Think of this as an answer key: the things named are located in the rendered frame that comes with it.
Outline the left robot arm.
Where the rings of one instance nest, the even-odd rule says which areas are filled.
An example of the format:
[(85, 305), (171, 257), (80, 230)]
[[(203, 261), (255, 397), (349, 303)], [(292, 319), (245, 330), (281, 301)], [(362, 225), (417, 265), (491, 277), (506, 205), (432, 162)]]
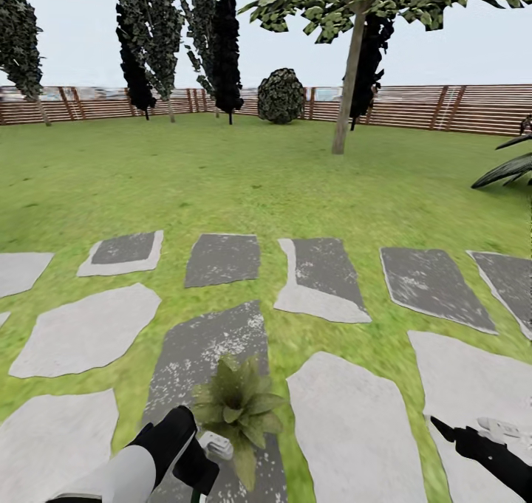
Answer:
[(43, 503), (146, 503), (172, 468), (177, 479), (207, 496), (219, 473), (209, 452), (233, 458), (229, 439), (208, 431), (197, 439), (194, 418), (182, 407), (149, 422), (112, 458), (55, 491)]

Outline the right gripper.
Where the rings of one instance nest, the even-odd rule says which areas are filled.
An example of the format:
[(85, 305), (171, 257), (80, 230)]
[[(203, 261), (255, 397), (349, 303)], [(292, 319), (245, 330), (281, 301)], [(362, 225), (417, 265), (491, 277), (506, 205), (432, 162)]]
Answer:
[(438, 418), (431, 421), (449, 442), (456, 443), (455, 450), (461, 456), (478, 461), (487, 471), (506, 485), (505, 480), (503, 480), (503, 465), (509, 458), (516, 458), (516, 455), (508, 450), (508, 445), (495, 443), (480, 436), (477, 431), (470, 428), (452, 428)]

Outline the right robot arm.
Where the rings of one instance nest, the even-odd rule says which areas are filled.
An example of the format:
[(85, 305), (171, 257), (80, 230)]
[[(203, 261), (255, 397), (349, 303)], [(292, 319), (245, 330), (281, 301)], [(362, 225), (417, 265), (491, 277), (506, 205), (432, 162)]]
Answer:
[(521, 438), (516, 424), (491, 417), (479, 417), (480, 431), (452, 428), (438, 418), (431, 420), (455, 450), (464, 457), (478, 461), (504, 485), (518, 493), (526, 503), (532, 503), (532, 467), (508, 450), (505, 435)]

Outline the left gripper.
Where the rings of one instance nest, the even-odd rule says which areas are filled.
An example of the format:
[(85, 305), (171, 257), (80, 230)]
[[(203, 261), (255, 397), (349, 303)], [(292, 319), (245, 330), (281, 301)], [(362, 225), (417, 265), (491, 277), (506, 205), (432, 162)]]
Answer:
[(212, 485), (218, 477), (219, 466), (216, 462), (206, 459), (200, 448), (197, 457), (195, 457), (194, 463), (189, 465), (182, 472), (175, 467), (172, 473), (187, 486), (191, 486), (207, 496), (211, 492)]

